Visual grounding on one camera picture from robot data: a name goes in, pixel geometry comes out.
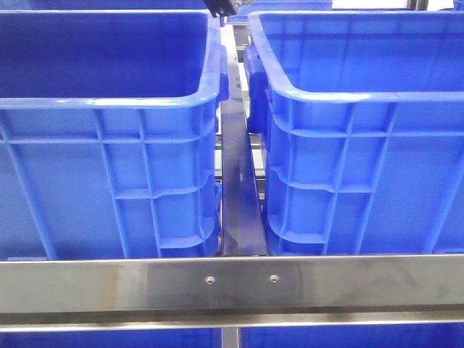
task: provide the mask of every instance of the metal guide rail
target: metal guide rail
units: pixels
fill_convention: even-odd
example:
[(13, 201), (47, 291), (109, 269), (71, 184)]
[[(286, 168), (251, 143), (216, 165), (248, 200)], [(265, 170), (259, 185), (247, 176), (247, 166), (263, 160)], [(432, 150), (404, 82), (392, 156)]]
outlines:
[(222, 108), (223, 256), (0, 262), (0, 331), (464, 321), (464, 254), (269, 257), (233, 27)]

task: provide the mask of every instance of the metal frame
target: metal frame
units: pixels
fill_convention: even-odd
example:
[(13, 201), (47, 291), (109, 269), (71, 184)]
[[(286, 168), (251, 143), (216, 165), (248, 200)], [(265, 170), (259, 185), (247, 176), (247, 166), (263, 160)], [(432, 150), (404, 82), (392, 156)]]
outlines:
[(464, 322), (464, 254), (269, 257), (233, 29), (223, 116), (223, 255), (0, 262), (0, 331)]

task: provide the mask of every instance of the black object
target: black object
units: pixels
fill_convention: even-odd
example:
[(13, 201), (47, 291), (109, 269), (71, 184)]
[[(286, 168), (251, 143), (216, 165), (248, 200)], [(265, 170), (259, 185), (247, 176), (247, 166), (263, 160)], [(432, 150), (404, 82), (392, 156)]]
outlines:
[(237, 14), (237, 8), (231, 0), (204, 0), (213, 17), (233, 16)]

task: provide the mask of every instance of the stainless steel bar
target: stainless steel bar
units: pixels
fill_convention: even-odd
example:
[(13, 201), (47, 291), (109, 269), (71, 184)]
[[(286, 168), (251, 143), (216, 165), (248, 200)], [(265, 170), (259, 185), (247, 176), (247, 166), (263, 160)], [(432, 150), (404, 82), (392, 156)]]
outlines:
[(233, 31), (236, 41), (237, 58), (239, 62), (244, 61), (245, 48), (250, 45), (251, 32), (248, 23), (239, 23), (233, 25)]
[(260, 150), (261, 149), (261, 140), (259, 134), (250, 134), (250, 141), (252, 142), (252, 149)]
[(221, 103), (223, 142), (223, 255), (267, 254), (252, 147), (242, 99), (233, 26), (221, 29), (228, 52), (231, 97)]
[(464, 254), (0, 262), (0, 331), (464, 321)]
[(426, 11), (428, 9), (428, 0), (408, 0), (407, 6), (415, 11)]
[(222, 348), (241, 348), (240, 328), (223, 328), (221, 332)]

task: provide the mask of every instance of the metal beam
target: metal beam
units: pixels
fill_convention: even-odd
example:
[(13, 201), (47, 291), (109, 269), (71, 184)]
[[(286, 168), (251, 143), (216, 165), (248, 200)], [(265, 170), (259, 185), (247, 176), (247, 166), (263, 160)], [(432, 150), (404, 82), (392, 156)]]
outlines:
[(0, 262), (0, 331), (464, 321), (464, 254)]
[(235, 34), (237, 58), (240, 63), (244, 61), (245, 48), (250, 45), (251, 32), (248, 23), (240, 23), (233, 25), (233, 31)]
[(221, 341), (221, 348), (241, 348), (240, 328), (223, 328)]
[(266, 255), (252, 146), (242, 99), (233, 26), (221, 28), (228, 52), (229, 92), (221, 103), (223, 142), (223, 255)]
[(428, 9), (428, 0), (408, 0), (407, 6), (415, 11), (426, 11)]

